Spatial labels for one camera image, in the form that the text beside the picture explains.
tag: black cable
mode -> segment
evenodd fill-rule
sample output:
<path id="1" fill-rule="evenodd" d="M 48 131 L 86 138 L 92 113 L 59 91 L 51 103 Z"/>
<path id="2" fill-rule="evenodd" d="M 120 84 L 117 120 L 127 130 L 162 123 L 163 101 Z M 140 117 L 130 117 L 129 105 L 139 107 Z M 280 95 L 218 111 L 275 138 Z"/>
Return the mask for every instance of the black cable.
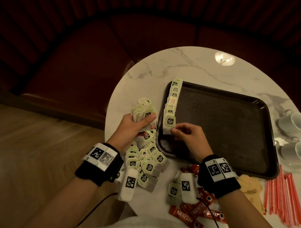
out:
<path id="1" fill-rule="evenodd" d="M 206 204 L 206 202 L 205 202 L 204 200 L 202 200 L 201 198 L 199 198 L 199 197 L 197 197 L 197 199 L 200 200 L 200 201 L 202 201 L 202 202 L 206 205 L 206 207 L 207 207 L 208 210 L 210 211 L 210 214 L 211 214 L 211 216 L 212 216 L 212 218 L 213 218 L 213 220 L 214 220 L 214 222 L 215 222 L 217 228 L 219 228 L 219 225 L 217 224 L 217 222 L 216 222 L 216 220 L 215 220 L 215 217 L 213 216 L 212 211 L 210 210 L 210 208 L 208 207 L 208 205 Z"/>
<path id="2" fill-rule="evenodd" d="M 118 193 L 112 193 L 112 194 L 106 196 L 102 201 L 99 202 L 99 204 L 97 204 L 97 205 L 92 209 L 92 211 L 90 211 L 89 214 L 87 214 L 86 217 L 84 217 L 84 219 L 77 225 L 77 227 L 78 227 L 80 224 L 82 224 L 82 223 L 89 217 L 89 215 L 91 215 L 91 214 L 93 213 L 93 211 L 95 211 L 95 209 L 96 209 L 103 201 L 105 201 L 105 200 L 106 200 L 107 198 L 109 198 L 110 196 L 115 196 L 115 195 L 117 195 L 117 194 L 118 194 Z"/>

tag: floor plank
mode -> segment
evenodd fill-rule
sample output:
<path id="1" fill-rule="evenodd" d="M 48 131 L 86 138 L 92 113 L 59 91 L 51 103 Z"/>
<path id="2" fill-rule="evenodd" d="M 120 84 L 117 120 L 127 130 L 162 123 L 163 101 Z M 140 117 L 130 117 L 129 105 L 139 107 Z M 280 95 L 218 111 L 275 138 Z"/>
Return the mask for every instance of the floor plank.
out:
<path id="1" fill-rule="evenodd" d="M 74 177 L 81 158 L 98 142 L 104 142 L 102 130 L 0 104 L 0 227 L 21 227 Z M 99 188 L 85 215 L 115 187 Z M 111 197 L 80 227 L 110 225 L 123 206 Z"/>

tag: red coffee stirrer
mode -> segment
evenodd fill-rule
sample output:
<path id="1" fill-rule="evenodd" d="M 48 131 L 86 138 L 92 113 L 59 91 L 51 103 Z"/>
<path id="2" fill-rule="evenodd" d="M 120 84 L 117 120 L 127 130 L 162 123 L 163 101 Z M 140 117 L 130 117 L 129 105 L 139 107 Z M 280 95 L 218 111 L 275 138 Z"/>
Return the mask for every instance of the red coffee stirrer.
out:
<path id="1" fill-rule="evenodd" d="M 269 214 L 277 214 L 287 227 L 301 224 L 301 208 L 293 175 L 283 174 L 281 165 L 277 178 L 265 182 L 263 206 Z"/>

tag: white mug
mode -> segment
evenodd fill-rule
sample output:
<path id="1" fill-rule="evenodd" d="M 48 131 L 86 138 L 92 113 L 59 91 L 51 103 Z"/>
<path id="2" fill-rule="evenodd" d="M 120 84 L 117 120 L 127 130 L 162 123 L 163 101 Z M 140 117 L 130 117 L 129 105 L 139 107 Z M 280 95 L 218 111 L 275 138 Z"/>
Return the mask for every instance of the white mug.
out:
<path id="1" fill-rule="evenodd" d="M 281 155 L 289 163 L 301 165 L 301 142 L 283 145 L 281 148 Z"/>
<path id="2" fill-rule="evenodd" d="M 301 113 L 295 112 L 281 117 L 278 126 L 287 133 L 301 133 Z"/>

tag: tray rim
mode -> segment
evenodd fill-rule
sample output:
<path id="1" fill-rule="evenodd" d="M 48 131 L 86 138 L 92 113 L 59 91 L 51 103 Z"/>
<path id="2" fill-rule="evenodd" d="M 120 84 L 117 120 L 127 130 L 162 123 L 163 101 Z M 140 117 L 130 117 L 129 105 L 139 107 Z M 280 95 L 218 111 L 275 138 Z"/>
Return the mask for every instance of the tray rim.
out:
<path id="1" fill-rule="evenodd" d="M 191 160 L 191 159 L 185 160 L 185 159 L 177 157 L 174 154 L 167 153 L 167 152 L 165 152 L 164 149 L 161 148 L 161 146 L 159 144 L 159 140 L 158 139 L 159 139 L 160 129 L 162 128 L 163 111 L 164 111 L 165 103 L 167 101 L 167 97 L 168 97 L 168 93 L 169 93 L 168 89 L 170 88 L 171 83 L 172 83 L 172 81 L 167 84 L 166 89 L 165 89 L 165 94 L 164 94 L 164 97 L 163 97 L 163 100 L 162 100 L 162 106 L 161 106 L 160 113 L 159 113 L 159 123 L 158 123 L 158 128 L 157 128 L 157 135 L 156 135 L 156 145 L 157 145 L 157 148 L 163 154 L 165 154 L 167 156 L 176 157 L 178 159 L 181 159 L 181 160 L 184 160 L 184 161 L 188 161 L 188 162 L 192 162 L 192 163 L 197 163 L 194 160 Z M 183 85 L 189 85 L 190 86 L 189 88 L 191 88 L 191 87 L 202 88 L 200 90 L 201 91 L 205 91 L 205 92 L 208 92 L 206 90 L 210 90 L 210 91 L 216 91 L 215 94 L 217 94 L 217 93 L 223 93 L 223 94 L 228 94 L 228 95 L 231 95 L 231 96 L 236 96 L 235 99 L 238 99 L 238 100 L 244 100 L 244 101 L 246 101 L 245 99 L 248 99 L 248 100 L 252 99 L 252 100 L 254 100 L 254 102 L 251 102 L 251 103 L 254 103 L 256 105 L 258 105 L 260 103 L 261 105 L 263 105 L 262 108 L 264 108 L 264 110 L 266 111 L 265 115 L 267 117 L 267 121 L 266 122 L 264 121 L 264 124 L 267 124 L 268 125 L 268 129 L 269 129 L 269 132 L 266 132 L 266 128 L 264 127 L 264 129 L 265 129 L 265 134 L 264 135 L 265 135 L 266 138 L 267 138 L 267 136 L 269 136 L 270 143 L 272 143 L 269 147 L 273 148 L 272 149 L 273 151 L 269 151 L 268 152 L 268 159 L 270 159 L 270 157 L 272 156 L 273 162 L 276 164 L 276 169 L 273 170 L 274 175 L 272 175 L 272 176 L 264 176 L 264 174 L 251 173 L 251 172 L 246 172 L 244 170 L 239 170 L 239 169 L 234 169 L 234 170 L 237 171 L 237 172 L 239 172 L 239 173 L 241 173 L 241 174 L 246 174 L 246 175 L 249 175 L 249 176 L 258 177 L 258 178 L 262 178 L 262 179 L 266 179 L 266 180 L 272 180 L 272 179 L 274 179 L 274 178 L 276 178 L 278 176 L 278 173 L 279 173 L 279 161 L 278 161 L 277 151 L 276 151 L 276 146 L 275 146 L 275 141 L 274 141 L 274 134 L 273 134 L 273 130 L 272 130 L 271 116 L 270 116 L 269 108 L 268 108 L 267 104 L 263 100 L 261 100 L 259 98 L 256 98 L 256 97 L 251 97 L 251 96 L 248 96 L 248 95 L 244 95 L 244 94 L 238 94 L 238 93 L 234 93 L 234 92 L 230 92 L 230 91 L 226 91 L 226 90 L 221 90 L 221 89 L 216 89 L 216 88 L 212 88 L 212 87 L 208 87 L 208 86 L 204 86 L 204 85 L 198 85 L 198 84 L 194 84 L 194 83 L 191 83 L 191 82 L 185 82 L 185 81 L 183 81 L 182 86 Z"/>

